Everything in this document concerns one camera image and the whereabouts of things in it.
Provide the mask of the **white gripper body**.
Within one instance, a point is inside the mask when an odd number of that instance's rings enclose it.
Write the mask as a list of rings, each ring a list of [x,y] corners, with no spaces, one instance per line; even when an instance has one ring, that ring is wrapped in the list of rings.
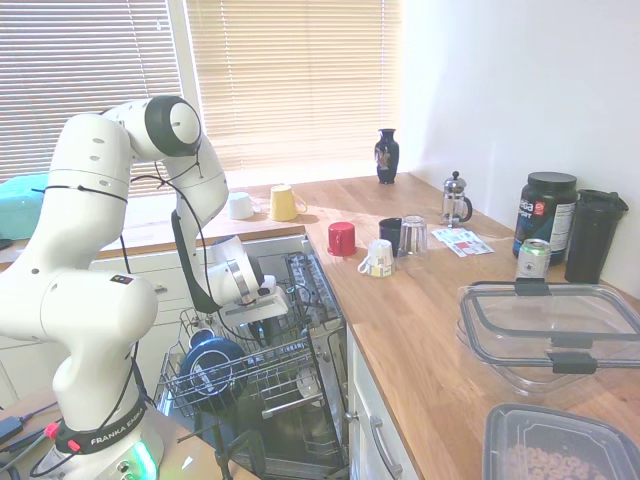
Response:
[[[226,305],[221,311],[222,320],[228,327],[238,327],[256,321],[279,317],[287,314],[289,306],[283,292],[276,292],[257,299],[247,306],[236,303]]]

